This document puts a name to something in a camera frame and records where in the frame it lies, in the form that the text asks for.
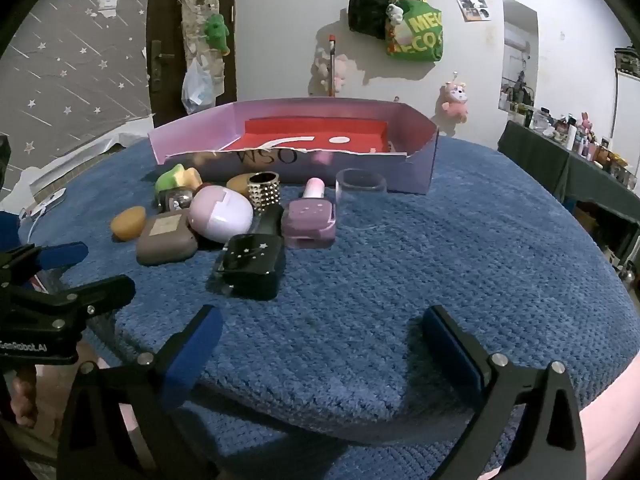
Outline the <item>person's left hand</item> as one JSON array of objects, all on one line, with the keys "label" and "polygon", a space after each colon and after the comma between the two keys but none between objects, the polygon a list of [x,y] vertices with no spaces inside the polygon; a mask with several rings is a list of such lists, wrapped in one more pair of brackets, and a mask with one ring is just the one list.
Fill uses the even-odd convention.
[{"label": "person's left hand", "polygon": [[35,427],[38,417],[36,381],[36,369],[31,365],[15,371],[11,408],[18,426]]}]

